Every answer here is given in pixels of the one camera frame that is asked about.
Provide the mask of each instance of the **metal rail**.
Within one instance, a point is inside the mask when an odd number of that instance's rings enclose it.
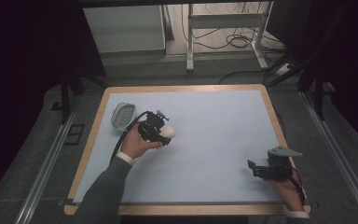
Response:
[[[60,154],[63,141],[68,134],[69,128],[74,120],[77,107],[80,102],[80,97],[78,95],[74,96],[71,107],[71,113],[69,114],[68,120],[61,126],[59,132],[57,133],[56,138],[54,139],[53,144],[48,151],[43,164],[37,174],[36,179],[34,180],[31,189],[25,198],[24,204],[19,212],[19,215],[16,218],[16,224],[28,224],[30,223],[32,216],[34,215],[34,210],[39,203],[40,197],[42,196],[43,190],[45,189],[46,184],[48,183],[48,178],[50,177],[51,171],[54,167],[54,164]]]
[[[346,180],[348,186],[350,187],[354,195],[354,198],[358,202],[358,178],[356,176],[356,173],[352,170],[351,165],[348,163],[347,159],[345,158],[345,155],[343,154],[341,147],[337,143],[334,136],[331,134],[327,124],[323,120],[320,120],[319,116],[314,111],[313,102],[310,98],[310,95],[305,92],[301,92],[300,94],[303,97],[304,101],[306,102],[307,108],[312,116],[312,119],[317,124],[317,127],[321,132],[325,143],[330,149],[330,152],[333,156],[333,159],[336,161],[338,169],[344,176],[344,179]]]

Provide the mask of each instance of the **white cabinet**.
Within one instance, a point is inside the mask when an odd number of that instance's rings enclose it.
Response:
[[[161,6],[84,8],[98,51],[165,49]]]

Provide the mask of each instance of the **white ball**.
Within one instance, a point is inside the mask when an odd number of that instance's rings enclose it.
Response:
[[[167,138],[174,138],[176,136],[176,130],[172,126],[165,126],[160,135]]]

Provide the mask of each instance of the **black device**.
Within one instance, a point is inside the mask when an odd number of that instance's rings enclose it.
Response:
[[[277,181],[284,181],[289,179],[296,187],[298,195],[300,196],[302,204],[305,202],[305,195],[300,182],[293,178],[293,168],[289,157],[302,157],[303,155],[290,148],[278,146],[268,151],[268,166],[257,166],[253,161],[248,160],[248,167],[253,170],[254,176],[271,179]]]
[[[126,131],[120,136],[120,138],[117,141],[115,150],[112,153],[112,157],[110,161],[112,162],[112,159],[116,156],[121,143],[123,142],[124,138],[127,136],[127,133],[132,129],[133,125],[138,122],[138,120],[146,115],[146,120],[141,121],[138,127],[138,132],[141,135],[141,137],[145,141],[149,142],[161,142],[163,146],[168,145],[171,142],[171,138],[167,138],[164,136],[161,136],[161,128],[165,125],[164,120],[169,120],[164,116],[164,114],[161,111],[157,111],[157,114],[151,112],[151,111],[145,111],[140,116],[135,118],[129,126],[127,126]]]
[[[168,145],[171,142],[171,138],[161,136],[161,128],[165,125],[164,120],[167,119],[161,111],[157,111],[157,114],[148,112],[146,114],[146,120],[139,124],[138,132],[145,141],[161,142],[163,146]]]

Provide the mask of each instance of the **white cuff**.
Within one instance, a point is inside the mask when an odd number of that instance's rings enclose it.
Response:
[[[310,214],[308,212],[286,212],[287,217],[302,217],[302,218],[310,218]]]
[[[127,154],[124,154],[120,151],[116,154],[116,156],[126,161],[129,165],[135,164],[135,160],[133,158],[129,157]]]

